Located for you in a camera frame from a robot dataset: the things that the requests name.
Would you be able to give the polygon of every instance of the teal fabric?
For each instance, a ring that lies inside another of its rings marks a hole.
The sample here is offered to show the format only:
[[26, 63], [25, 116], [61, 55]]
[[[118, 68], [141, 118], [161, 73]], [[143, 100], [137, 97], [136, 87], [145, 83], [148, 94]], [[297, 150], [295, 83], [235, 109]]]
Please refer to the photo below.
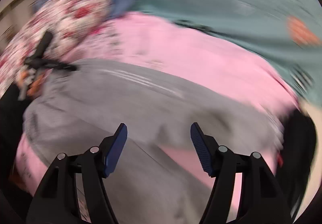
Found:
[[299, 46], [287, 29], [292, 15], [322, 39], [318, 0], [137, 0], [135, 9], [210, 27], [210, 35], [267, 59], [299, 96], [322, 106], [322, 46]]

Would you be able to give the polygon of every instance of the gray fabric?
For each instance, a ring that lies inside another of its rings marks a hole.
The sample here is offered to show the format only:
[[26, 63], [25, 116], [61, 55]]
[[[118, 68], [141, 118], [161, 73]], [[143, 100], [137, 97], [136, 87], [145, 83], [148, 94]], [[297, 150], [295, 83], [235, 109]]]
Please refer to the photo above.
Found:
[[266, 115], [185, 79], [110, 60], [75, 64], [76, 72], [49, 76], [25, 112], [25, 132], [49, 165], [60, 152], [98, 145], [125, 123], [128, 141], [104, 180], [120, 223], [198, 222], [210, 189], [158, 148], [193, 150], [193, 122], [236, 153], [249, 155], [278, 140]]

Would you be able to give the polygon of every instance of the beige floor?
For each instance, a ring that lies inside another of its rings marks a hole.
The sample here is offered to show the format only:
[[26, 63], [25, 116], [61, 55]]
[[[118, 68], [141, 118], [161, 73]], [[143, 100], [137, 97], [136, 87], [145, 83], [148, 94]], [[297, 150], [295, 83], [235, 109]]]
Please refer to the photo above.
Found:
[[314, 161], [311, 166], [311, 175], [308, 182], [307, 190], [302, 201], [301, 207], [298, 211], [297, 218], [303, 213], [309, 205], [316, 192], [318, 191], [322, 180], [322, 109], [314, 107], [307, 102], [301, 103], [303, 112], [307, 112], [312, 118], [317, 130], [317, 144]]

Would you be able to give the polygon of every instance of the black sleeve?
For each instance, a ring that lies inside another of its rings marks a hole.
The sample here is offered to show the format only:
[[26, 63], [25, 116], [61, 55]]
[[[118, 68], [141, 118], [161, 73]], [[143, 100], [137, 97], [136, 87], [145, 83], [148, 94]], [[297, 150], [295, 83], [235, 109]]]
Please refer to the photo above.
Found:
[[23, 132], [23, 114], [30, 99], [18, 101], [19, 88], [11, 84], [0, 99], [0, 185], [8, 179]]

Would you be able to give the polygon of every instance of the pink blanket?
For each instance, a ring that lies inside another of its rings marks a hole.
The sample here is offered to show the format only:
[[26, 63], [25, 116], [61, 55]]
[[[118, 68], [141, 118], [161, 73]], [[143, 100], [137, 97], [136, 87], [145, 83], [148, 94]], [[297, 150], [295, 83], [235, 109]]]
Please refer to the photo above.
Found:
[[[164, 19], [141, 13], [104, 22], [64, 57], [107, 58], [157, 69], [205, 86], [252, 105], [272, 118], [286, 115], [297, 106], [293, 90], [268, 62], [228, 41], [199, 31], [175, 26]], [[195, 153], [161, 147], [173, 160], [212, 187]], [[274, 169], [275, 151], [261, 151]], [[17, 169], [34, 194], [47, 170], [22, 136], [16, 156]], [[237, 175], [232, 206], [238, 208], [241, 177]]]

